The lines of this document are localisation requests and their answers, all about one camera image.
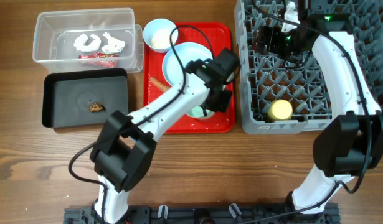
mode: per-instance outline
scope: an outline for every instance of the gray crate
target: gray crate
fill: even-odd
[[[335,13],[351,13],[356,53],[370,91],[383,112],[383,0],[333,0]],[[257,6],[279,16],[281,0],[257,0]],[[323,74],[313,56],[300,69],[287,70],[275,55],[258,54],[251,49],[261,26],[281,24],[263,18],[251,0],[237,0],[234,9],[235,32],[239,48],[240,104],[242,127],[249,134],[291,134],[322,130],[331,122],[331,102]],[[289,121],[269,122],[267,111],[275,99],[293,105]]]

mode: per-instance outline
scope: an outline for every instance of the wooden surface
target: wooden surface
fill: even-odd
[[[97,197],[98,186],[75,180],[67,164],[96,140],[101,127],[55,132],[41,124],[48,73],[32,60],[41,12],[130,7],[142,27],[159,17],[218,21],[235,35],[235,1],[45,2],[0,0],[0,223],[62,223],[65,208],[90,205]],[[131,109],[141,107],[142,77],[129,76]],[[282,202],[302,183],[313,166],[312,143],[319,132],[248,135],[241,127],[238,90],[236,94],[237,122],[230,132],[163,136],[148,175],[131,191],[129,204]],[[82,156],[75,171],[95,178],[92,168],[88,156]],[[340,190],[333,201],[339,203],[343,223],[383,223],[383,158],[357,194]]]

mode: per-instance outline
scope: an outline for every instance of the yellow ball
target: yellow ball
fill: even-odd
[[[275,100],[267,113],[272,121],[285,121],[292,116],[292,105],[286,100]]]

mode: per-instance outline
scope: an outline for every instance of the transparent container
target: transparent container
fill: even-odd
[[[101,47],[108,44],[104,32],[125,41],[118,57],[78,59],[79,55],[93,52],[77,51],[73,46],[75,39],[86,34],[88,45],[93,41],[90,35],[95,34],[102,41],[97,52],[103,53]],[[107,60],[117,60],[118,67],[127,72],[140,72],[143,56],[143,30],[135,24],[135,14],[130,8],[43,12],[37,18],[32,57],[50,73],[104,69],[91,63]]]

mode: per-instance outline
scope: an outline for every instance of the white crumpled object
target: white crumpled object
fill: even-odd
[[[79,50],[81,52],[95,52],[95,51],[97,51],[100,48],[100,44],[102,44],[102,40],[94,34],[90,35],[90,37],[93,38],[94,40],[88,46],[85,45],[86,41],[87,41],[87,35],[86,34],[82,34],[79,37],[77,37],[75,39],[75,43],[73,44],[73,46],[76,47],[77,50]]]
[[[114,54],[121,52],[125,47],[125,41],[120,41],[112,37],[109,33],[105,32],[104,37],[108,39],[108,44],[102,47],[102,51],[106,54]]]

